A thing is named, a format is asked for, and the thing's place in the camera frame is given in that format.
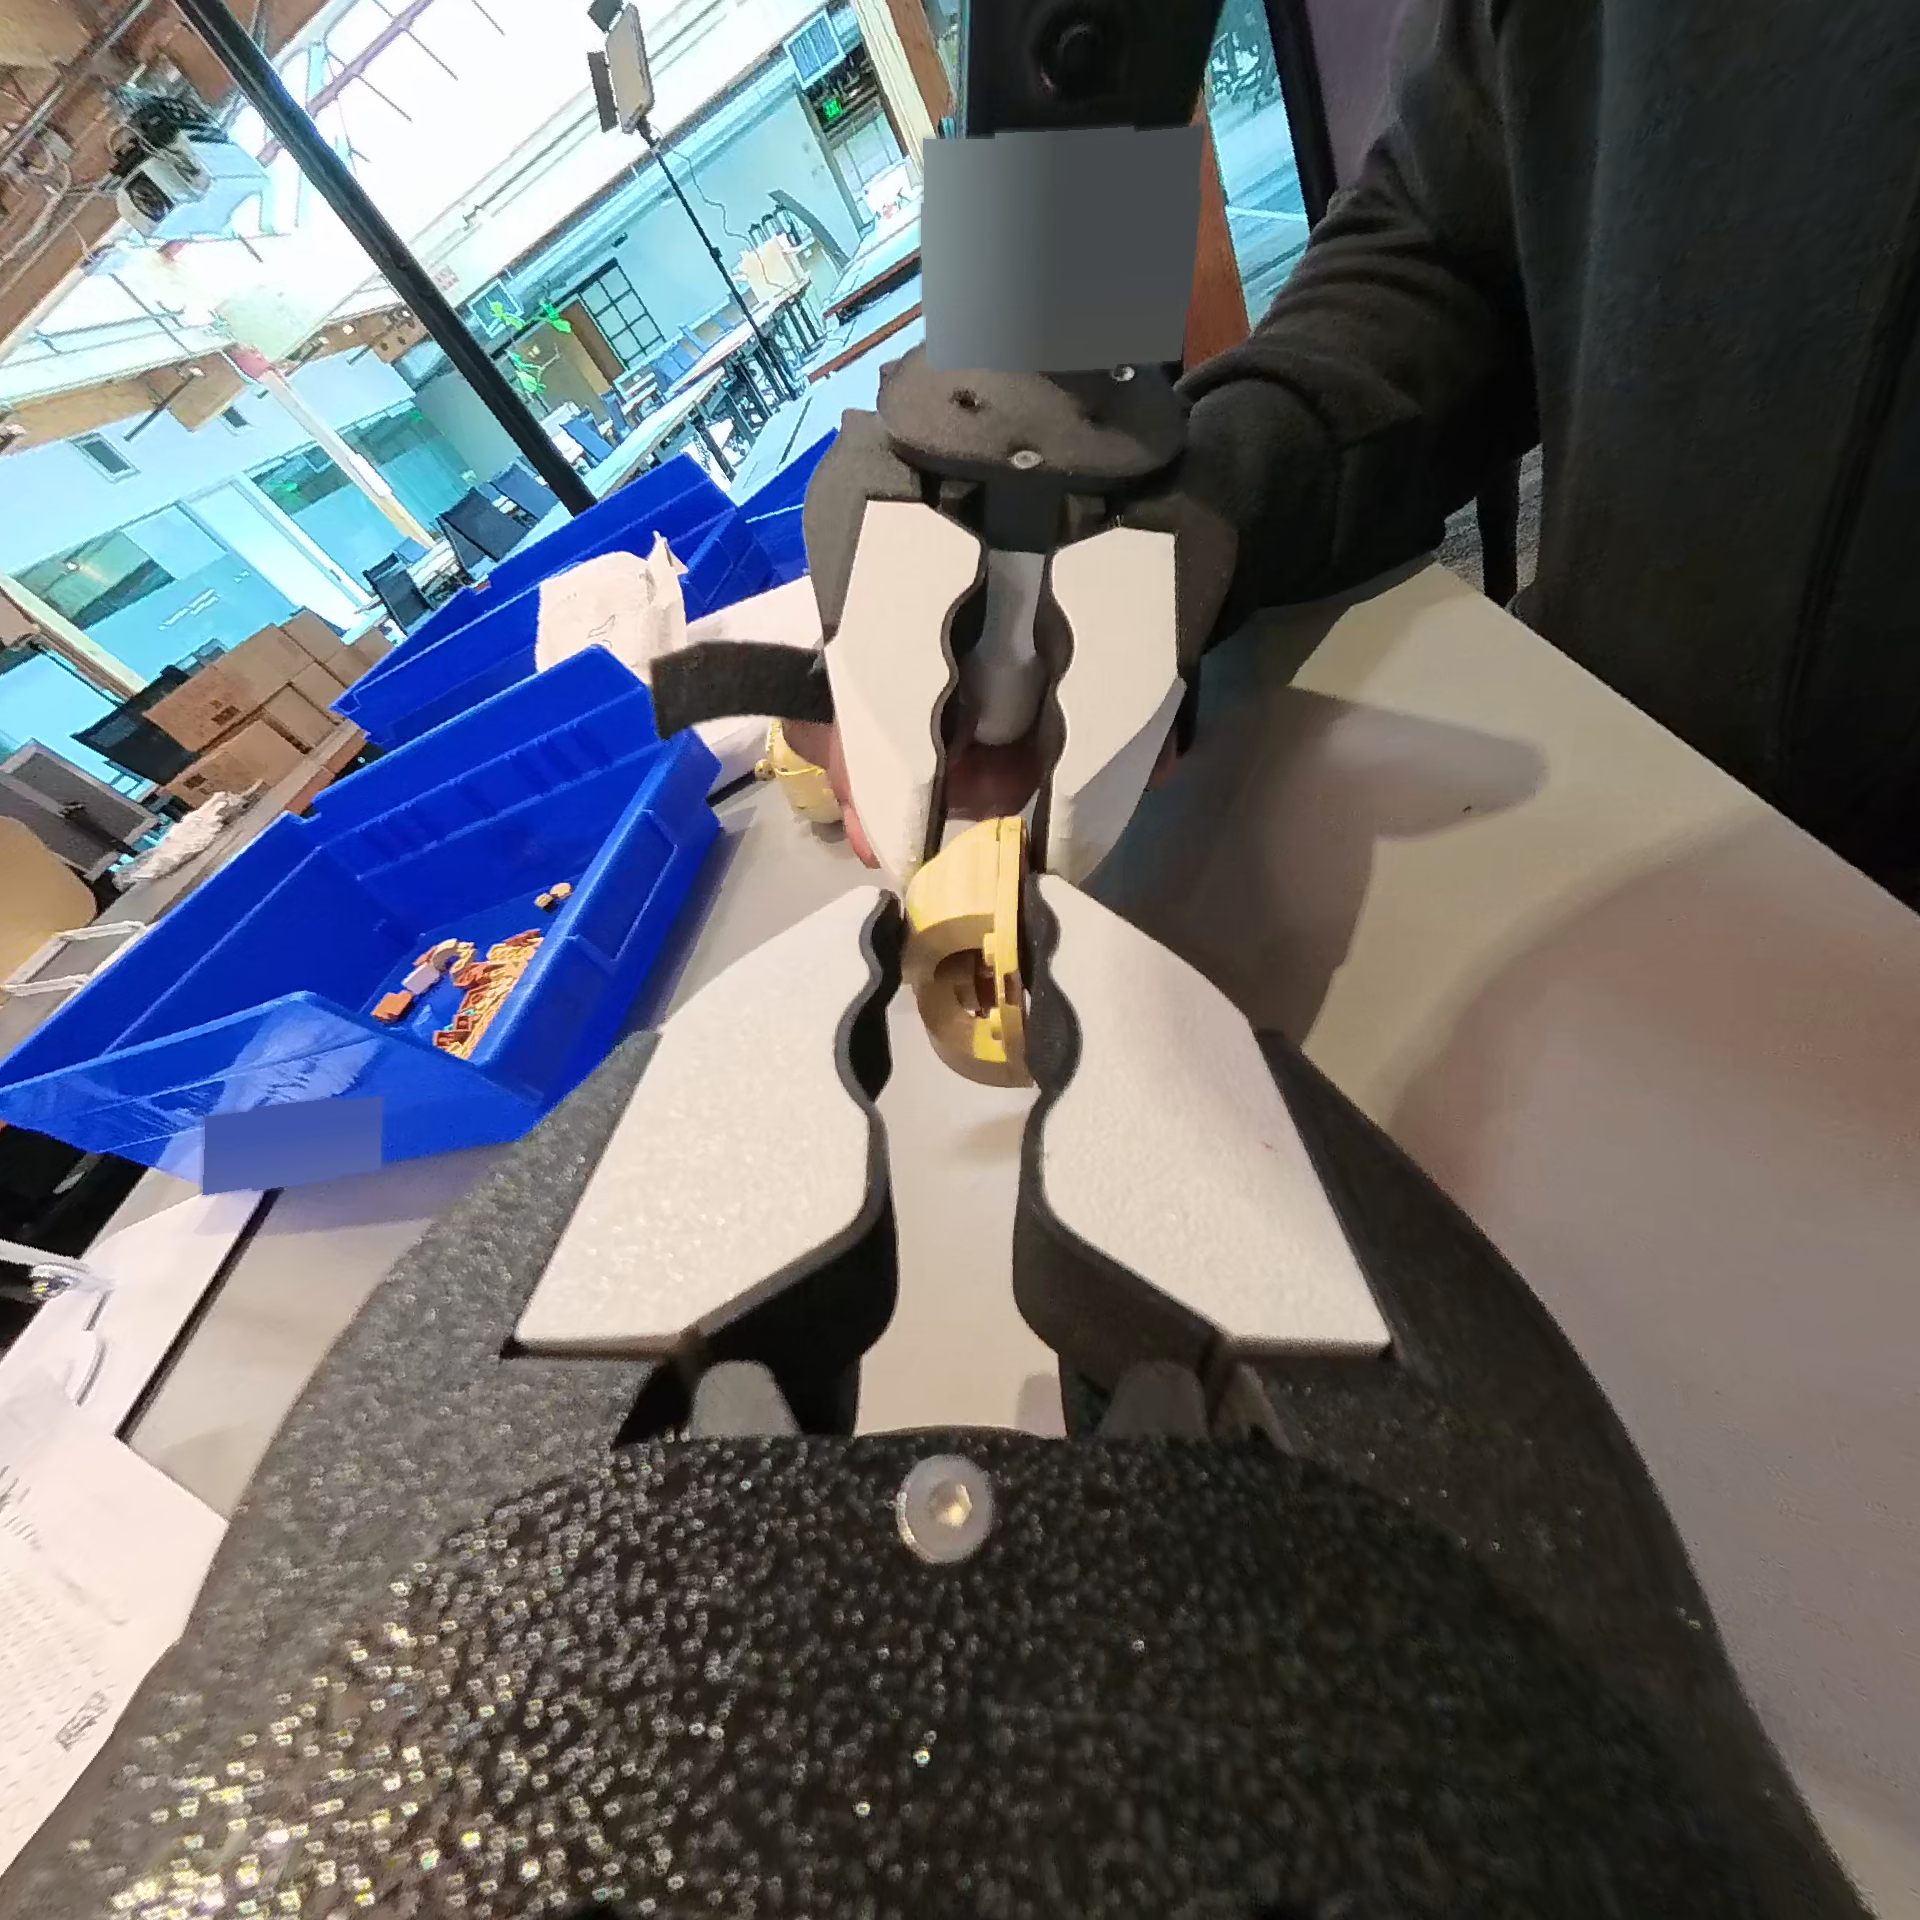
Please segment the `pile of tan brown bricks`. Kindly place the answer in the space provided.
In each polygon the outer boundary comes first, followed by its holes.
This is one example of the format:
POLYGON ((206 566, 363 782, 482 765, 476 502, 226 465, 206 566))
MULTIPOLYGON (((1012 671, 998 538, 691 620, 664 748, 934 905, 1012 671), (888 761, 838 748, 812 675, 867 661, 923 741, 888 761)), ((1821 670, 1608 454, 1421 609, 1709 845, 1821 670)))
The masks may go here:
POLYGON ((553 881, 533 894, 476 907, 435 933, 373 996, 369 1017, 376 1029, 413 1035, 456 1060, 473 1058, 571 895, 573 881, 553 881))

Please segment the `tan curved brick assembly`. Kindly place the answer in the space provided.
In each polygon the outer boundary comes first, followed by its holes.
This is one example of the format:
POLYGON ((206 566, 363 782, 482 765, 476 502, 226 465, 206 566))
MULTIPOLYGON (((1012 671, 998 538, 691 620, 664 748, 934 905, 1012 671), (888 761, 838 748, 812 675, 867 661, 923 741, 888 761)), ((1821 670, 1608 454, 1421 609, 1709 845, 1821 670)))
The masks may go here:
POLYGON ((902 985, 933 1053, 982 1089, 1029 1089, 1024 817, 974 822, 902 892, 902 985))

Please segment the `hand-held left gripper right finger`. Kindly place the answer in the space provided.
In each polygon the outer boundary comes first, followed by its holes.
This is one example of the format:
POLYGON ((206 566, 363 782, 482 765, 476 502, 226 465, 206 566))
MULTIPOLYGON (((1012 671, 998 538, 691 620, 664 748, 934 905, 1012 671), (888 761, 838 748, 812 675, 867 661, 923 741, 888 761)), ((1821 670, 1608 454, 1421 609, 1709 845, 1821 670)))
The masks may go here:
POLYGON ((1380 1364, 1392 1332, 1275 1065, 1201 970, 1056 876, 1026 886, 1012 1287, 1069 1433, 1209 1427, 1242 1369, 1380 1364))

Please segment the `blue plastic bin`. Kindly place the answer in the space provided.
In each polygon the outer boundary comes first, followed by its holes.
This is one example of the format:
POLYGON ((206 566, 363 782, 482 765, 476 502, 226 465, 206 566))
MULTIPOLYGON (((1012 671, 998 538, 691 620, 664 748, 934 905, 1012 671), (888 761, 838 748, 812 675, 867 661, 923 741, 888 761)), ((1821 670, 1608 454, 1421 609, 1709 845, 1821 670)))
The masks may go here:
POLYGON ((377 1097, 385 1162, 523 1138, 648 995, 717 835, 722 769, 608 652, 320 791, 5 1055, 8 1125, 198 1180, 213 1115, 377 1097), (462 915, 573 895, 469 1060, 369 1017, 462 915))
POLYGON ((733 493, 733 510, 747 522, 763 522, 781 511, 794 511, 805 502, 809 477, 819 468, 825 452, 836 442, 836 428, 827 428, 819 438, 809 442, 792 454, 770 477, 755 492, 733 493))
POLYGON ((689 617, 731 609, 797 580, 801 510, 742 519, 689 454, 600 501, 557 531, 525 540, 478 586, 462 590, 388 652, 340 706, 385 751, 534 675, 537 587, 601 554, 664 534, 685 566, 689 617))

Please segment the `light wooden chair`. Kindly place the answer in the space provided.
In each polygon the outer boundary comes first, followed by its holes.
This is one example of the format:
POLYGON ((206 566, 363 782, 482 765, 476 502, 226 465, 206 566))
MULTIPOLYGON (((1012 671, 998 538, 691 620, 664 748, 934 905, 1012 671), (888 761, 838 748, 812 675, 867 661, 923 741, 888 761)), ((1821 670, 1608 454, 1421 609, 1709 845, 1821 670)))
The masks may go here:
POLYGON ((90 957, 74 935, 98 916, 92 886, 22 822, 2 821, 2 995, 69 979, 90 957))

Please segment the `white crumpled bag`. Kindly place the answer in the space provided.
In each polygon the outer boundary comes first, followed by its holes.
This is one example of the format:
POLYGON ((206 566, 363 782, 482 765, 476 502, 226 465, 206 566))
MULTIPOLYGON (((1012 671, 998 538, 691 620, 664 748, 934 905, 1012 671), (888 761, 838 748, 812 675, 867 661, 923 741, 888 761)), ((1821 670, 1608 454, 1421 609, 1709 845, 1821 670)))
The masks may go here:
POLYGON ((657 534, 645 550, 614 549, 550 577, 534 590, 534 671, 600 647, 649 682, 689 643, 683 573, 657 534))

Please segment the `black equipment case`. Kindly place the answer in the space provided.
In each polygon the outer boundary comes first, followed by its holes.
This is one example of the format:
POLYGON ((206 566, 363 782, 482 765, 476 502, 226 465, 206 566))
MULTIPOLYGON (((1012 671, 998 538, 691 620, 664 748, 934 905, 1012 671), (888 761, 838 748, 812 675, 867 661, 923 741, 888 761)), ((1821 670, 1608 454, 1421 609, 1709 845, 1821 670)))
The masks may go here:
POLYGON ((168 826, 36 741, 2 759, 2 818, 27 828, 86 882, 108 876, 168 826))

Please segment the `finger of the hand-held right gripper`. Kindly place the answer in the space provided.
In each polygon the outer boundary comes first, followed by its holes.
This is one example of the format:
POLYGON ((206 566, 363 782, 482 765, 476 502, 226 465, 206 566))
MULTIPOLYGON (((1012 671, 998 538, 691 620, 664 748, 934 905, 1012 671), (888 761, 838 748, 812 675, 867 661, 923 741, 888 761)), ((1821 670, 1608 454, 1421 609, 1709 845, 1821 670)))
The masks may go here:
POLYGON ((1117 844, 1169 745, 1187 682, 1177 542, 1105 531, 1058 549, 1048 587, 1062 620, 1058 748, 1044 791, 1044 869, 1088 881, 1117 844))
POLYGON ((859 830, 906 882, 938 845, 950 629, 985 583, 980 542, 923 502, 870 501, 846 604, 822 650, 832 723, 859 830))

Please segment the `stack of cardboard boxes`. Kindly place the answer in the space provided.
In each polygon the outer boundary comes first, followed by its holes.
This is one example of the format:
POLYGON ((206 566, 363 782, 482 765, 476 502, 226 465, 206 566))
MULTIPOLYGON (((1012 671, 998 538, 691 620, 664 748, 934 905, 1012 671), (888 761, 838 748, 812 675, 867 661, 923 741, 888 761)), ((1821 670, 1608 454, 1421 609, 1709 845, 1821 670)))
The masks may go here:
POLYGON ((294 778, 304 806, 362 761, 369 734, 340 701, 392 650, 381 614, 342 636, 299 610, 202 665, 152 709, 156 730, 188 755, 156 798, 192 809, 294 778))

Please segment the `yellowish tan brick cluster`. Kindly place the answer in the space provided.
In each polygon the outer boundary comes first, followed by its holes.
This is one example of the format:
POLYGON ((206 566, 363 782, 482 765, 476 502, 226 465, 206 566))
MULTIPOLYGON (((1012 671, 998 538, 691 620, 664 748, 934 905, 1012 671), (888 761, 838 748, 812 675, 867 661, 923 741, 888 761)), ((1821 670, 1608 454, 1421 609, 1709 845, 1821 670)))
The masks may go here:
POLYGON ((772 718, 755 763, 755 779, 772 787, 801 822, 843 830, 849 804, 838 757, 836 725, 772 718))

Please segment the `grey desk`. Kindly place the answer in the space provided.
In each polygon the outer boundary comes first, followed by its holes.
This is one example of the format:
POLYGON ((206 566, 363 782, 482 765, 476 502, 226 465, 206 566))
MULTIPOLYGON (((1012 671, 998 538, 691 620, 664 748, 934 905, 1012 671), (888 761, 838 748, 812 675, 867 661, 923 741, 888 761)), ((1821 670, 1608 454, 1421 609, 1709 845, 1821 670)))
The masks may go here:
POLYGON ((1916 1853, 1916 915, 1430 572, 1102 885, 1380 1359, 1209 1437, 635 1433, 507 1355, 630 1041, 354 1316, 62 1916, 1868 1916, 1916 1853))

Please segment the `person's right hand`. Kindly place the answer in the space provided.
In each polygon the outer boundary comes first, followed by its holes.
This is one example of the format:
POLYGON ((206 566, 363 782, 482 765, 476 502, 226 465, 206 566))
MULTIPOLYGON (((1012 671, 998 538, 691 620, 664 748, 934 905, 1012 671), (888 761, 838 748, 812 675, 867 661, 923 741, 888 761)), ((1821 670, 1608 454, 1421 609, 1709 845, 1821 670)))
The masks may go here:
MULTIPOLYGON (((880 857, 857 813, 853 778, 846 765, 841 735, 827 726, 820 741, 802 749, 829 779, 832 796, 841 809, 841 826, 856 857, 870 871, 880 871, 880 857)), ((945 769, 945 818, 982 821, 1021 813, 1040 789, 1040 741, 1037 734, 1014 743, 977 743, 972 725, 962 725, 958 745, 945 769)))

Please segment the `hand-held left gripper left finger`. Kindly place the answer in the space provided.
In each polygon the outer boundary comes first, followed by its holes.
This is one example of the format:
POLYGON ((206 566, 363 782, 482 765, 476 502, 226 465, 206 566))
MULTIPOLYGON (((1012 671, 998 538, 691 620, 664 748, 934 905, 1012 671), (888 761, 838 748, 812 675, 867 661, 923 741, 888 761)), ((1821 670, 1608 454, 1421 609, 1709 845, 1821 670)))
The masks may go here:
POLYGON ((805 1433, 851 1433, 898 1299, 878 1092, 901 905, 857 885, 706 981, 641 1079, 513 1342, 693 1385, 755 1362, 805 1433))

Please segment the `white printed paper bag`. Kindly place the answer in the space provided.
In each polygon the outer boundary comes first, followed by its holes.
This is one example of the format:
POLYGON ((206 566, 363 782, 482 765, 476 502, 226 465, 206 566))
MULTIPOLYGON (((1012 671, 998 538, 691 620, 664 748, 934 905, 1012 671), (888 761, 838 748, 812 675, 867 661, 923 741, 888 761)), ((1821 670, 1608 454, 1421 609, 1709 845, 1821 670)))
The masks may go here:
POLYGON ((192 1195, 53 1276, 2 1364, 2 1866, 176 1643, 224 1519, 120 1428, 256 1194, 192 1195))

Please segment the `black light stand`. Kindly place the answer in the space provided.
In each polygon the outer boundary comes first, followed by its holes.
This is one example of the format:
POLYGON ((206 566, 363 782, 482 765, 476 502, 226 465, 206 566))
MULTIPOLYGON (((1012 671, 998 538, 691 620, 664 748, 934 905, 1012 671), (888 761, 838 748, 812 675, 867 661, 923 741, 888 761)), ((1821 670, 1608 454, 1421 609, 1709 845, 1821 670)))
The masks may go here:
POLYGON ((770 341, 765 327, 762 325, 760 308, 755 306, 747 285, 731 274, 713 233, 693 207, 683 180, 674 173, 665 157, 665 149, 657 140, 651 122, 657 107, 657 84, 638 6, 634 2, 590 2, 588 19, 601 36, 600 46, 592 46, 588 53, 590 86, 600 127, 641 140, 645 157, 657 166, 669 196, 681 206, 693 230, 699 235, 717 278, 726 289, 726 300, 739 308, 741 323, 745 323, 752 337, 760 364, 772 381, 772 391, 781 401, 796 401, 797 388, 789 365, 777 342, 770 341))

